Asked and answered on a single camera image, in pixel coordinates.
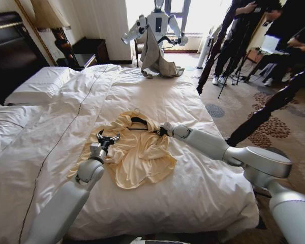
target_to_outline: lamp shade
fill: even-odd
[[[50,0],[30,0],[35,12],[34,25],[38,29],[70,27]]]

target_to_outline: white duvet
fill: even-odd
[[[0,156],[0,243],[18,243],[19,235],[25,240],[35,215],[67,180],[92,128],[132,109],[161,124],[185,124],[220,136],[185,73],[149,80],[140,69],[85,69]],[[231,237],[257,225],[258,208],[241,168],[213,161],[174,138],[169,151],[177,159],[174,172],[157,184],[123,190],[105,173],[69,238],[212,230],[226,230]]]

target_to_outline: crumpled garment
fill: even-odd
[[[174,62],[167,62],[163,58],[150,26],[147,28],[147,38],[143,46],[140,60],[142,61],[141,73],[149,79],[152,79],[153,76],[144,71],[145,69],[150,69],[151,71],[166,77],[181,76],[184,71],[184,68],[176,66]]]
[[[132,123],[132,117],[145,120],[147,126],[142,123]],[[128,128],[148,128],[148,130]],[[72,177],[78,170],[79,164],[88,159],[89,146],[97,142],[96,133],[103,129],[103,136],[113,137],[120,133],[120,141],[109,146],[104,163],[104,167],[120,188],[134,189],[146,182],[157,183],[173,171],[176,159],[167,150],[167,135],[158,137],[152,132],[158,130],[155,121],[138,111],[127,111],[109,126],[100,126],[92,130],[77,164],[70,170],[68,177]]]

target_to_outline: lamp base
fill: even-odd
[[[52,28],[52,33],[55,37],[56,47],[64,54],[68,60],[69,67],[78,67],[79,63],[75,57],[75,54],[72,50],[72,46],[68,41],[65,32],[62,28]]]

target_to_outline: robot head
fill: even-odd
[[[162,10],[164,0],[154,0],[154,3],[155,3],[155,11],[160,12]]]

